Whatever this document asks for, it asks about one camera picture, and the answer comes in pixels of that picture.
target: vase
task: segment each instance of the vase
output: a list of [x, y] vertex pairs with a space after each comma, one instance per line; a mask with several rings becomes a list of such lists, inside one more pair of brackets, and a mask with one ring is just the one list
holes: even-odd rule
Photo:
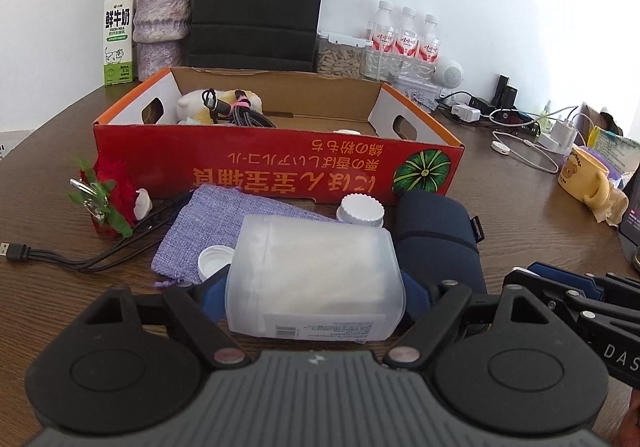
[[191, 0], [137, 0], [133, 40], [138, 44], [138, 79], [166, 66], [180, 66], [191, 30]]

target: black shopping bag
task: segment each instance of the black shopping bag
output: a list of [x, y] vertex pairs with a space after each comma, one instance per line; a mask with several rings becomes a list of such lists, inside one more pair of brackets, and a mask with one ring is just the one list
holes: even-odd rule
[[189, 65], [312, 71], [321, 0], [195, 0]]

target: green carton bottom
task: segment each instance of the green carton bottom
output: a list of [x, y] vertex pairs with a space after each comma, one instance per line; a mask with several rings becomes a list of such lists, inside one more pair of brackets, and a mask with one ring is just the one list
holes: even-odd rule
[[120, 84], [133, 81], [133, 62], [104, 65], [104, 83]]

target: person's hand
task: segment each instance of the person's hand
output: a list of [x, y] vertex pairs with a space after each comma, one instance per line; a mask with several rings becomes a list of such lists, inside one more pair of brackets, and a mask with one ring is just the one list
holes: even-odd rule
[[629, 410], [620, 423], [616, 447], [640, 447], [640, 390], [631, 391]]

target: fabric tag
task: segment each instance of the fabric tag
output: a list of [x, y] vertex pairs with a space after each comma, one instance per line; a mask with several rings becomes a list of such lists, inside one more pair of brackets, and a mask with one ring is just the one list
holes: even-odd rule
[[480, 224], [480, 217], [474, 216], [473, 218], [471, 218], [471, 228], [474, 231], [476, 243], [480, 243], [480, 241], [483, 241], [484, 231], [482, 230], [482, 225]]
[[350, 341], [380, 339], [384, 314], [370, 315], [264, 315], [264, 336], [303, 341]]

